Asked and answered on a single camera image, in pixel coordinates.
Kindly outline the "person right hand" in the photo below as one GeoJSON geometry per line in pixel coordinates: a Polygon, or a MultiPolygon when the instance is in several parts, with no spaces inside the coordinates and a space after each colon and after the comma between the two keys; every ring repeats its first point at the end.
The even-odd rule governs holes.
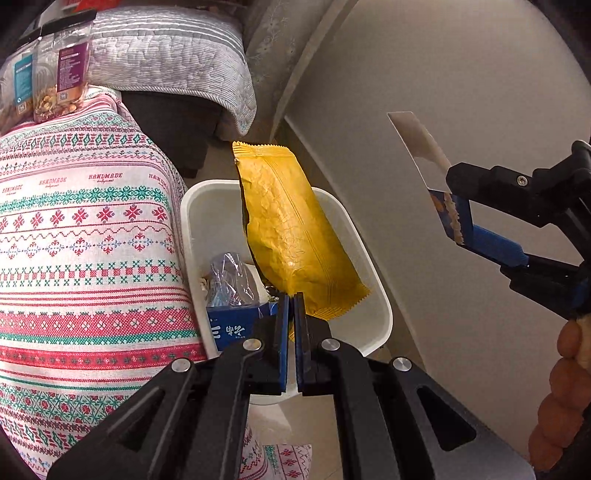
{"type": "Polygon", "coordinates": [[[551,393],[538,409],[538,424],[530,435],[529,455],[534,469],[554,467],[583,426],[590,405],[590,317],[565,324],[557,339],[561,359],[553,367],[551,393]]]}

